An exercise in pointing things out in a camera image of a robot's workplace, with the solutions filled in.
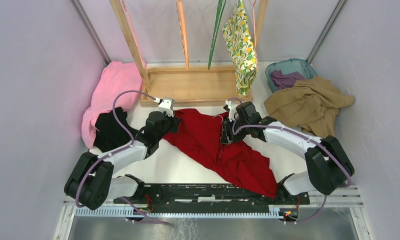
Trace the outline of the red garment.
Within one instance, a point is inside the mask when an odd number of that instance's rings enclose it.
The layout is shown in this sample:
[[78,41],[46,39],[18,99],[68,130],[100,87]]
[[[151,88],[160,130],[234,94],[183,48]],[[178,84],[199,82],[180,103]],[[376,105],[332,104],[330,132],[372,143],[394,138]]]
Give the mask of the red garment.
[[211,116],[194,108],[176,111],[180,119],[177,132],[164,139],[185,155],[225,181],[269,198],[275,198],[277,183],[270,169],[270,159],[245,142],[220,143],[222,119],[227,113]]

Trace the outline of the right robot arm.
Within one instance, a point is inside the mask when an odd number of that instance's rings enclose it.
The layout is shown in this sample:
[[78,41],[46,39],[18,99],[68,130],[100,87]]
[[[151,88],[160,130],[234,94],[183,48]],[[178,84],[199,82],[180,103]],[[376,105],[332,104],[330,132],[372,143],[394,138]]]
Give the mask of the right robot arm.
[[288,175],[282,180],[283,187],[276,191],[281,203],[289,204],[297,195],[311,191],[328,196],[336,189],[352,184],[354,167],[337,138],[308,135],[272,117],[261,117],[250,101],[237,104],[230,98],[223,108],[228,116],[222,123],[222,144],[230,145],[251,136],[278,145],[305,161],[305,171]]

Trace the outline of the green wire hanger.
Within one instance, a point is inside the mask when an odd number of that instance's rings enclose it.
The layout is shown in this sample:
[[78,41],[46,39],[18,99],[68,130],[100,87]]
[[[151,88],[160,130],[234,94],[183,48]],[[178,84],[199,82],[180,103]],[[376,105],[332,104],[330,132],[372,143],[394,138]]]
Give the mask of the green wire hanger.
[[226,2],[227,2],[227,0],[219,0],[218,4],[217,4],[213,35],[212,35],[212,41],[211,41],[211,46],[210,46],[209,58],[208,58],[208,69],[211,68],[214,49],[215,49],[215,45],[216,45],[216,41],[217,41],[218,30],[220,27],[220,23],[221,23],[221,19],[222,19],[222,15],[223,15],[223,11],[224,11]]

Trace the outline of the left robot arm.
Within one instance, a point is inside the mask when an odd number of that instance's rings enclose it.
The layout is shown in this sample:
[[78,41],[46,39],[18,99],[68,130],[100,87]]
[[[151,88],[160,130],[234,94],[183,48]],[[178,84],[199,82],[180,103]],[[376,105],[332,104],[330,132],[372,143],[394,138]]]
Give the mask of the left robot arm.
[[150,157],[167,133],[178,131],[180,121],[176,115],[153,111],[134,141],[100,155],[83,153],[64,186],[64,193],[91,210],[96,210],[106,200],[119,197],[140,203],[145,197],[145,190],[138,186],[140,181],[130,176],[114,178],[113,174]]

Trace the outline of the lemon print skirt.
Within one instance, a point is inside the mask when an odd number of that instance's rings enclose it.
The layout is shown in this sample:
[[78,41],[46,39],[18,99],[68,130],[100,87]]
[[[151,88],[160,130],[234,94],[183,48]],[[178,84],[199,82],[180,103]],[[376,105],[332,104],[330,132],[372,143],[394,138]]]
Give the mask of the lemon print skirt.
[[237,2],[229,20],[223,26],[222,34],[235,67],[237,94],[246,96],[257,75],[257,56],[244,1]]

